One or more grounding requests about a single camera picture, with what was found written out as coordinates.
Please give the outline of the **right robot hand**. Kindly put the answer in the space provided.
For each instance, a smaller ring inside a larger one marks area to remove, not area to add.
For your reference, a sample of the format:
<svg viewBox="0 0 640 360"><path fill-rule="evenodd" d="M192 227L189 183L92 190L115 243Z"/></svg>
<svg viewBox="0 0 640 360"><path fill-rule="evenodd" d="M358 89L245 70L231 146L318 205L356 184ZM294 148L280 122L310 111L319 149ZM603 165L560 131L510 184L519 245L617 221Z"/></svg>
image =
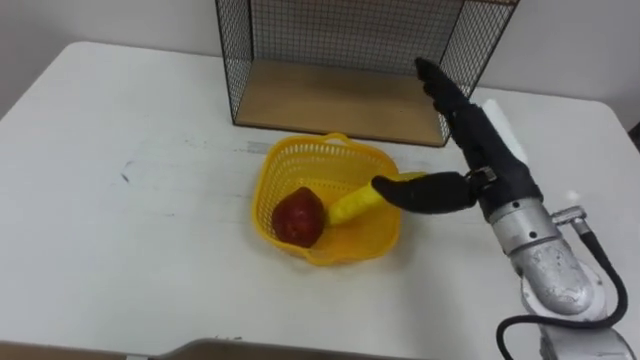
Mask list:
<svg viewBox="0 0 640 360"><path fill-rule="evenodd" d="M508 149L485 112L470 102L438 64L418 57L415 67L424 92L445 117L469 171L433 173L408 181L376 176L371 181L373 189L395 207L427 215L479 205L488 218L512 202L541 201L543 194L529 168Z"/></svg>

